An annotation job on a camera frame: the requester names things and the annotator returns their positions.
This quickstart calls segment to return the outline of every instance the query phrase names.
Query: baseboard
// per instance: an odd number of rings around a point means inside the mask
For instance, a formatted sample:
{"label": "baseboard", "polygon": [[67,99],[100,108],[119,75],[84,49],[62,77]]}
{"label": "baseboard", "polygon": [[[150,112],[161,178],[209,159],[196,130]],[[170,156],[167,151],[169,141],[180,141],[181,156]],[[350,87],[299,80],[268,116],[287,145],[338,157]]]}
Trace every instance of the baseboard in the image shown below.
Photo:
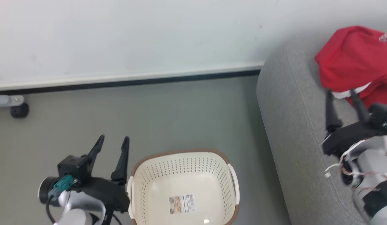
{"label": "baseboard", "polygon": [[177,71],[168,73],[118,74],[106,76],[75,77],[53,81],[0,84],[0,94],[32,94],[69,91],[89,88],[120,87],[130,85],[197,81],[228,77],[259,75],[262,64],[249,67],[232,67],[202,71]]}

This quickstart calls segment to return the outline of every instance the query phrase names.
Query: product label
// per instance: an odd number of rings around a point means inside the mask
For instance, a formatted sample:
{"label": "product label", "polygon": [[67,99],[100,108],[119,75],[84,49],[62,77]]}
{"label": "product label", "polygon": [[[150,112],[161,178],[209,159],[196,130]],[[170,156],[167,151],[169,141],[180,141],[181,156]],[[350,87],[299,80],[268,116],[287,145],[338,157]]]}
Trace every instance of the product label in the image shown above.
{"label": "product label", "polygon": [[195,212],[195,200],[193,195],[179,195],[169,198],[170,214]]}

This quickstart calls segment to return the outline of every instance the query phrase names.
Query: white stripe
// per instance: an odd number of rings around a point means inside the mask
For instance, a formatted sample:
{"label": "white stripe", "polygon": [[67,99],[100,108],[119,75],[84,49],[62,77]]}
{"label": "white stripe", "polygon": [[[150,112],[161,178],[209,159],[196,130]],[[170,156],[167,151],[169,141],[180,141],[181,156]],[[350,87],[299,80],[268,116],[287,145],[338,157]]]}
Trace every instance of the white stripe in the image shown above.
{"label": "white stripe", "polygon": [[[359,92],[364,91],[370,84],[371,84],[371,82],[369,82],[368,84],[366,84],[366,85],[364,85],[364,86],[361,86],[361,87],[356,88],[356,89],[355,89],[356,94],[359,93]],[[349,97],[350,97],[350,90],[348,90],[348,91],[343,91],[343,92],[335,92],[335,91],[332,91],[332,94],[334,95],[335,98],[338,98],[338,99],[341,99],[341,98],[349,98]]]}
{"label": "white stripe", "polygon": [[250,64],[237,64],[230,67],[212,67],[203,68],[201,70],[175,70],[175,71],[157,71],[148,73],[126,73],[126,74],[60,74],[62,78],[50,79],[46,77],[46,80],[40,81],[3,81],[0,82],[0,91],[17,90],[17,89],[30,89],[30,88],[43,88],[43,87],[58,87],[67,85],[78,84],[98,84],[107,82],[119,82],[119,81],[138,81],[148,80],[156,78],[169,78],[169,77],[186,77],[193,75],[206,75],[216,73],[231,73],[250,70],[259,70],[264,65],[264,62],[256,62]]}

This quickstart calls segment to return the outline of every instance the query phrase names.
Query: laundry basket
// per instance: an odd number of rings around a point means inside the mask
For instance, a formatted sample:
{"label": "laundry basket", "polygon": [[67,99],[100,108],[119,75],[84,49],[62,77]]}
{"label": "laundry basket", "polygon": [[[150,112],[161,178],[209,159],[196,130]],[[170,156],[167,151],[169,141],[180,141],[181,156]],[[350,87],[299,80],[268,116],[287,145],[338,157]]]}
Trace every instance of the laundry basket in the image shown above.
{"label": "laundry basket", "polygon": [[142,159],[128,180],[135,225],[230,225],[239,212],[239,184],[221,152],[195,149]]}

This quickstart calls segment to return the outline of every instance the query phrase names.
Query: gray fabric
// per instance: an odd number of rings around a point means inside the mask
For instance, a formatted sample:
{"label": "gray fabric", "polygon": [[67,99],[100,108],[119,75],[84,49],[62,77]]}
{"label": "gray fabric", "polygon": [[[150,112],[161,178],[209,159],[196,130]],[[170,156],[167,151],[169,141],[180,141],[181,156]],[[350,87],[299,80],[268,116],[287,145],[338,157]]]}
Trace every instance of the gray fabric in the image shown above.
{"label": "gray fabric", "polygon": [[[315,55],[329,36],[292,40],[266,61],[257,98],[293,225],[364,224],[352,204],[352,192],[339,168],[330,178],[324,169],[336,163],[323,155],[325,90]],[[335,100],[344,124],[357,120],[346,100]]]}

